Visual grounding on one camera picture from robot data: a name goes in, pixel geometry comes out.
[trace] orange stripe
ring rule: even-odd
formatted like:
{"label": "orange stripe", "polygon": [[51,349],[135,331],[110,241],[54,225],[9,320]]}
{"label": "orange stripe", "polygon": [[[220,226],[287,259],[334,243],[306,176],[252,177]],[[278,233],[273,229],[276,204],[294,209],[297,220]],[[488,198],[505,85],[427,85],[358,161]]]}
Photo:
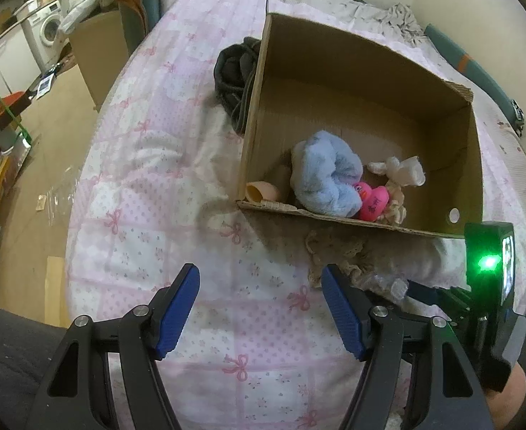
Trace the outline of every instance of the orange stripe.
{"label": "orange stripe", "polygon": [[466,70],[466,67],[468,67],[468,62],[471,59],[472,59],[472,57],[468,53],[465,53],[464,55],[462,55],[462,58],[460,58],[460,61],[458,62],[458,66],[456,67],[456,70],[459,73],[464,74],[464,71]]}

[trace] washing machine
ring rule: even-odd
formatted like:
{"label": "washing machine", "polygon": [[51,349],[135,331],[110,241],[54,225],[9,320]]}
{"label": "washing machine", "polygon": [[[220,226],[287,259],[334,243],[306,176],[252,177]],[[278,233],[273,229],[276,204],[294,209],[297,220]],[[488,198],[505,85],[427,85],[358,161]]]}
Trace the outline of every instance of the washing machine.
{"label": "washing machine", "polygon": [[60,0],[56,0],[22,22],[30,50],[43,73],[57,62],[65,44],[56,37],[62,19]]}

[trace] pink toy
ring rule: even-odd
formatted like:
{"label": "pink toy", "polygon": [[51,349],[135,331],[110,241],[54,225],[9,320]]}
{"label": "pink toy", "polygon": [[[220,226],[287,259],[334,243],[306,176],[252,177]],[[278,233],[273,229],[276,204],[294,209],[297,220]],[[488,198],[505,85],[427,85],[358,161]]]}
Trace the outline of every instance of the pink toy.
{"label": "pink toy", "polygon": [[382,215],[386,204],[388,204],[388,199],[390,199],[387,188],[379,186],[373,189],[363,182],[355,184],[354,188],[362,200],[362,207],[354,218],[363,221],[375,221]]}

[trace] bed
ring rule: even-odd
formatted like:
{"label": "bed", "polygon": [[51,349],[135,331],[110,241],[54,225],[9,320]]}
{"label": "bed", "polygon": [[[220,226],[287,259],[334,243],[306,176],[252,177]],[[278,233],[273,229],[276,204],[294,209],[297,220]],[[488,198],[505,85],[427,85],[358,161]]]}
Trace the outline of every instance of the bed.
{"label": "bed", "polygon": [[[515,225],[515,309],[526,309],[526,157],[497,105],[440,57],[410,9],[352,0],[176,0],[101,109],[66,263],[71,317],[94,320],[148,302],[183,263],[199,267],[198,299],[178,346],[159,363],[185,429],[338,427],[361,364],[309,285],[312,232],[364,244],[365,266],[381,276],[464,284],[464,241],[333,231],[310,219],[241,212],[229,198],[242,139],[215,99],[212,70],[223,48],[261,36],[267,3],[356,31],[473,90],[484,219]],[[121,426],[131,428],[117,357],[110,373]],[[404,363],[389,428],[399,428],[408,373]]]}

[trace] blue gripper pad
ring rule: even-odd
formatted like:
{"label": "blue gripper pad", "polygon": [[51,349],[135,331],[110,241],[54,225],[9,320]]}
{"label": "blue gripper pad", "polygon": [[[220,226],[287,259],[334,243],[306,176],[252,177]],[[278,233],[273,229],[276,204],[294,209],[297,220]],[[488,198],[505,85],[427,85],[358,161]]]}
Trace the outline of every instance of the blue gripper pad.
{"label": "blue gripper pad", "polygon": [[347,351],[353,353],[358,360],[361,360],[365,352],[365,348],[360,341],[361,325],[328,267],[322,270],[321,284],[322,294],[325,296],[331,315],[335,320],[342,344],[344,344]]}
{"label": "blue gripper pad", "polygon": [[161,358],[175,349],[179,336],[181,336],[181,330],[185,326],[199,292],[199,284],[199,269],[193,266],[179,285],[179,289],[161,319],[160,336],[156,346],[156,351]]}

